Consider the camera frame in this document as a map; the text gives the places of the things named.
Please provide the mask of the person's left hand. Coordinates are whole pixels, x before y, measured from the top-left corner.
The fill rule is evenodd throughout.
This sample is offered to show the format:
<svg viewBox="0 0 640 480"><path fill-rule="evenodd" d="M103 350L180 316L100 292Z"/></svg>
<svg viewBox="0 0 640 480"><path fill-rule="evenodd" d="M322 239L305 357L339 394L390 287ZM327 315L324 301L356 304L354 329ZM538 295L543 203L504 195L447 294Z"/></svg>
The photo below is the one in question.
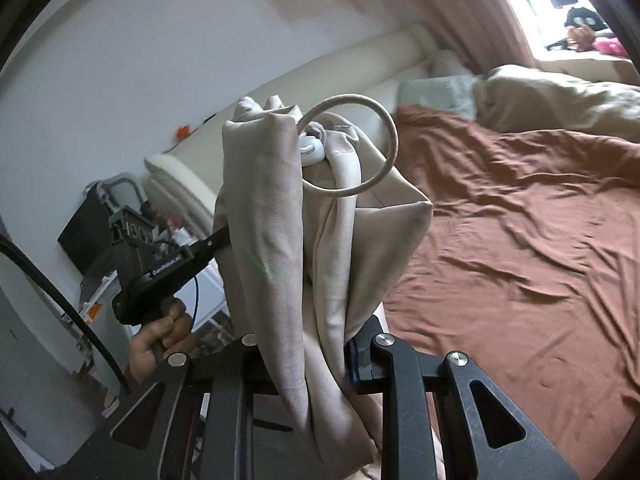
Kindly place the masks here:
<svg viewBox="0 0 640 480"><path fill-rule="evenodd" d="M191 332L192 316L184 303L175 297L162 302L165 315L143 325L129 343L129 369L131 377L141 384L162 362L173 353L193 354L198 340Z"/></svg>

